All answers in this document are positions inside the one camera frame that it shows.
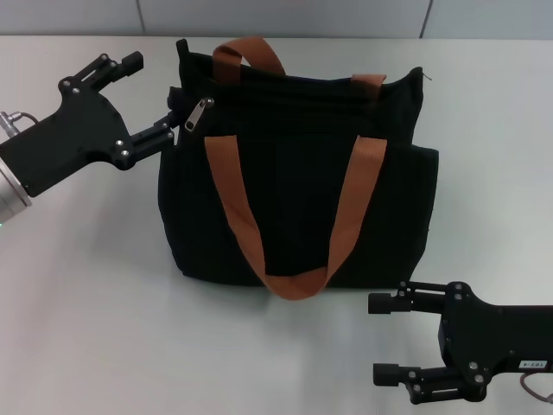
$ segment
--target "brown strap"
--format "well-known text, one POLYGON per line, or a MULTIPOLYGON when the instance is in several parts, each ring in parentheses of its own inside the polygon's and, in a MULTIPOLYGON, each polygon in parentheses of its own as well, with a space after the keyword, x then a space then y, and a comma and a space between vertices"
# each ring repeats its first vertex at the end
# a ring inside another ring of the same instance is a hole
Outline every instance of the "brown strap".
POLYGON ((223 84, 240 83, 242 58, 251 67, 262 71, 285 75, 283 64, 261 37, 244 37, 228 41, 213 51, 213 77, 223 84))
POLYGON ((364 88, 368 96, 372 99, 378 99, 380 94, 380 87, 386 79, 386 75, 354 75, 352 76, 352 82, 360 83, 364 88))
POLYGON ((291 277, 265 273, 263 243, 248 203, 236 136, 206 137, 205 146, 228 224, 259 279, 275 294, 289 300, 312 297, 322 290, 355 247, 384 161, 386 141, 357 137, 330 237, 328 265, 291 277))

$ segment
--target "zipper pull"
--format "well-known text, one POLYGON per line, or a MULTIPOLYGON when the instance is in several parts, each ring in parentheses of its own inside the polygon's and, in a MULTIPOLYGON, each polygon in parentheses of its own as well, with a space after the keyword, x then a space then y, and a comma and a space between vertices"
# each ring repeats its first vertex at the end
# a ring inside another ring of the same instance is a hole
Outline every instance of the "zipper pull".
POLYGON ((190 114, 190 117, 188 117, 187 121, 184 123, 185 130, 188 132, 194 131, 194 128, 196 128, 196 125, 200 121, 204 110, 212 108, 214 105, 215 100, 213 98, 205 97, 201 99, 190 114))

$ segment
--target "label sticker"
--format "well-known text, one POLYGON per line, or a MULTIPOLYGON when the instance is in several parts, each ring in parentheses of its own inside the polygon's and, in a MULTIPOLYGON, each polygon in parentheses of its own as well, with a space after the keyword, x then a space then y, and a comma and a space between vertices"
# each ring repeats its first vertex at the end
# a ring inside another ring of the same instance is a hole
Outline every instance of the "label sticker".
POLYGON ((545 369, 547 361, 521 361, 519 369, 545 369))

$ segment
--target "robotic arm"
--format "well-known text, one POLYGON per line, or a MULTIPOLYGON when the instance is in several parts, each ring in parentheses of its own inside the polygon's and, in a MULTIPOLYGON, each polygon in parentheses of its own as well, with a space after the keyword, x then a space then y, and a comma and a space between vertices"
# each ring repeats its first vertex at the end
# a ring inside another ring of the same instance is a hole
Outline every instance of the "robotic arm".
POLYGON ((36 197, 94 162, 121 170, 172 145, 179 122, 173 112, 133 136, 121 115, 99 92, 111 82, 143 68, 143 56, 117 63, 102 54, 74 76, 60 81, 61 106, 51 116, 20 132, 20 112, 0 112, 9 140, 0 144, 0 224, 31 206, 36 197))
MULTIPOLYGON (((376 386, 401 382, 413 404, 451 399, 480 402, 496 374, 550 373, 553 369, 553 306, 491 305, 459 282, 401 283, 395 297, 369 295, 369 314, 392 311, 441 315, 438 341, 445 367, 373 367, 376 386)), ((542 398, 529 391, 524 377, 521 383, 532 396, 553 403, 553 396, 542 398)))

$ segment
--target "table surface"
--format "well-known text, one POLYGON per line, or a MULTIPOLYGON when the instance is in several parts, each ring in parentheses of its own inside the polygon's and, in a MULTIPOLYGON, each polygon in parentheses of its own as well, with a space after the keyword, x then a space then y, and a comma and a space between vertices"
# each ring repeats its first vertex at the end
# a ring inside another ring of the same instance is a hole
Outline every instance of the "table surface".
MULTIPOLYGON (((38 118, 58 81, 100 53, 145 69, 105 89, 129 130, 179 86, 175 38, 0 37, 0 110, 38 118)), ((220 39, 189 40, 210 53, 220 39)), ((415 143, 440 151, 426 253, 413 280, 472 285, 490 303, 551 303, 553 41, 270 40, 288 73, 332 79, 422 66, 415 143)), ((183 277, 156 204, 159 157, 96 163, 0 232, 3 415, 366 415, 550 411, 494 378, 481 404, 414 406, 372 363, 439 367, 438 320, 368 316, 366 291, 291 303, 183 277)), ((553 392, 545 375, 530 379, 553 392)))

